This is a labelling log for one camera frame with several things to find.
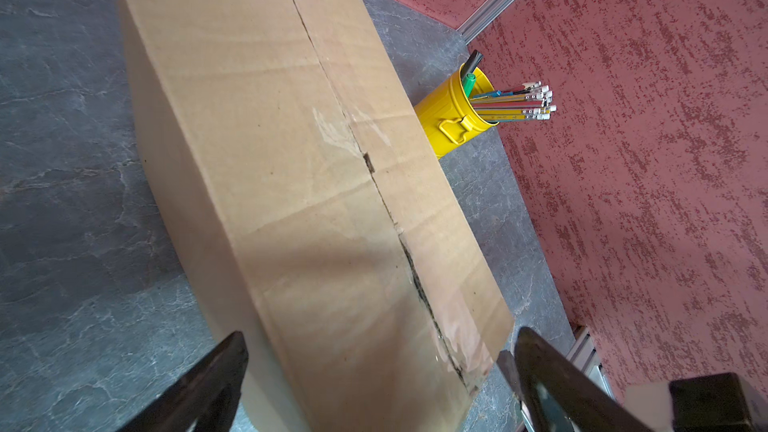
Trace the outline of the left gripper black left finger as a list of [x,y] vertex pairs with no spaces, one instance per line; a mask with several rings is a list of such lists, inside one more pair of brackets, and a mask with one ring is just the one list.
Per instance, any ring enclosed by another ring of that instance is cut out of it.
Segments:
[[243,333],[229,334],[119,431],[230,430],[248,360]]

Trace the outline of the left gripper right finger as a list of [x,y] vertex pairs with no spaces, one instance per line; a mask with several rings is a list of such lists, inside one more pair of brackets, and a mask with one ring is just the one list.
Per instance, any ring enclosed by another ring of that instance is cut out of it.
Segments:
[[646,431],[534,329],[519,330],[514,361],[535,431]]

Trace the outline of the brown cardboard express box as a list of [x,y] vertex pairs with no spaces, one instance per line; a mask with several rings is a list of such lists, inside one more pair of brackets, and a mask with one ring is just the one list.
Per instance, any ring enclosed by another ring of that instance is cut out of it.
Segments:
[[117,0],[137,147],[260,431],[457,431],[513,319],[363,0]]

